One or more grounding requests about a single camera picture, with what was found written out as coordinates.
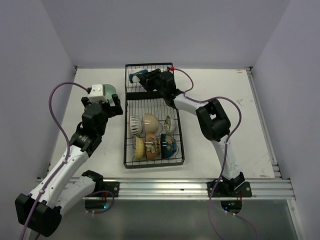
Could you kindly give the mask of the mint green floral bowl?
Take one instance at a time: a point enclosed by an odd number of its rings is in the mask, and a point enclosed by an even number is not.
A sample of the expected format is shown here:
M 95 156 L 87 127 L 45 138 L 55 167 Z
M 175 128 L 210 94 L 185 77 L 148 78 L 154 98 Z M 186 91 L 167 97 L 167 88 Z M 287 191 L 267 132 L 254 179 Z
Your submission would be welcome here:
M 109 103 L 112 103 L 113 102 L 112 95 L 115 95 L 117 93 L 116 88 L 111 84 L 104 84 L 103 89 L 104 89 L 104 98 Z

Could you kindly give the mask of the teal white dotted bowl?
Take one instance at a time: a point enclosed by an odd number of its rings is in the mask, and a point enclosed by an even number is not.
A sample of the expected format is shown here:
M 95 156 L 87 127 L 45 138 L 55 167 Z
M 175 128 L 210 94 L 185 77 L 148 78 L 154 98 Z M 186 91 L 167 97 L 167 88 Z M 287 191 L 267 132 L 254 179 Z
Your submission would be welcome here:
M 132 70 L 129 75 L 129 82 L 131 84 L 139 83 L 140 81 L 145 81 L 147 79 L 147 76 L 149 74 L 149 71 L 145 68 L 136 68 Z

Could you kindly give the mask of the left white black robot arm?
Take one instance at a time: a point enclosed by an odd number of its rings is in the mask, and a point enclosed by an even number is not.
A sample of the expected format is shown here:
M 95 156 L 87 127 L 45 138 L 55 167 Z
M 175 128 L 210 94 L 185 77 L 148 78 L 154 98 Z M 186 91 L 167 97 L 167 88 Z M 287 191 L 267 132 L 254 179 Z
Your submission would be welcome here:
M 21 239 L 27 229 L 49 237 L 60 225 L 63 215 L 84 197 L 115 196 L 104 187 L 103 176 L 91 170 L 85 171 L 72 186 L 67 187 L 75 172 L 102 142 L 108 120 L 123 114 L 118 95 L 113 94 L 112 100 L 114 105 L 105 101 L 90 102 L 87 97 L 81 99 L 84 105 L 82 121 L 69 140 L 65 153 L 37 187 L 16 198 L 18 222 L 23 225 Z

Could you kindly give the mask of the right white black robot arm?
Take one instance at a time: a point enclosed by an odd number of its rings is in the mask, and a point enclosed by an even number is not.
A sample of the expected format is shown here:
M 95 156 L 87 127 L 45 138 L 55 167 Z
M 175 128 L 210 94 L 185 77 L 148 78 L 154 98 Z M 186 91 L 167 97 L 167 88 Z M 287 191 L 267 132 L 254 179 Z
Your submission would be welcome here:
M 174 72 L 178 71 L 186 75 L 191 87 L 185 91 L 177 88 Z M 220 184 L 227 196 L 235 196 L 245 182 L 245 177 L 240 170 L 232 151 L 231 136 L 239 128 L 242 121 L 242 113 L 237 104 L 224 96 L 215 96 L 207 100 L 193 99 L 187 95 L 194 88 L 194 82 L 184 70 L 169 67 L 166 71 L 155 69 L 153 71 L 139 70 L 129 75 L 131 83 L 139 83 L 147 92 L 158 92 L 165 103 L 180 111 L 185 111 L 197 117 L 203 136 L 212 143 L 218 156 L 221 172 L 215 181 L 213 190 Z M 238 111 L 238 122 L 233 130 L 219 100 L 226 100 L 233 104 Z

